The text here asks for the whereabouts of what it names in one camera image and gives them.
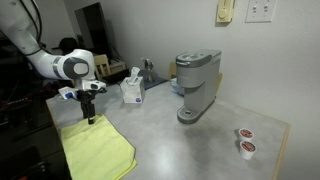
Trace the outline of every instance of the wall plate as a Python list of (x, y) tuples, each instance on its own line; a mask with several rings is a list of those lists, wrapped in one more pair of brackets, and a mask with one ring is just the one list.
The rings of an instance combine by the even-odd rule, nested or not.
[(250, 0), (246, 22), (271, 22), (277, 0)]

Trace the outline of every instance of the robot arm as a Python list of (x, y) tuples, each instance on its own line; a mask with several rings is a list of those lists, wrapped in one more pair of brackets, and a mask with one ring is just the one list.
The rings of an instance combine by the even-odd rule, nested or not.
[[(36, 19), (36, 11), (30, 0), (24, 0), (29, 13)], [(105, 88), (95, 80), (92, 53), (74, 50), (65, 56), (51, 55), (44, 51), (31, 34), (33, 27), (28, 13), (19, 0), (5, 0), (0, 5), (0, 29), (29, 59), (37, 71), (46, 78), (75, 80), (75, 88), (83, 91)]]

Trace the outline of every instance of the light switch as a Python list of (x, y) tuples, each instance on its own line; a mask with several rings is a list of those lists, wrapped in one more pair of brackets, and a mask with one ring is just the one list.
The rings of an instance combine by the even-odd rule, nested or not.
[(234, 0), (220, 0), (217, 10), (217, 22), (231, 22)]
[(277, 0), (250, 0), (246, 22), (271, 22)]

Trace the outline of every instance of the single-serve coffee machine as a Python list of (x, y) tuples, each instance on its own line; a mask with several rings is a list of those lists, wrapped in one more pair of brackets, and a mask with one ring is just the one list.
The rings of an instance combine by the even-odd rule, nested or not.
[(180, 122), (197, 122), (214, 102), (220, 59), (221, 51), (209, 49), (177, 56), (177, 83), (184, 88), (184, 105), (177, 112)]

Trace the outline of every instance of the tissue box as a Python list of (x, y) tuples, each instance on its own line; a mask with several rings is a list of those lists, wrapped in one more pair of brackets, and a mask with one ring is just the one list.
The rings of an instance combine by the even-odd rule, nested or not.
[(127, 83), (128, 79), (120, 84), (124, 103), (142, 103), (145, 96), (143, 77), (137, 77), (133, 85)]

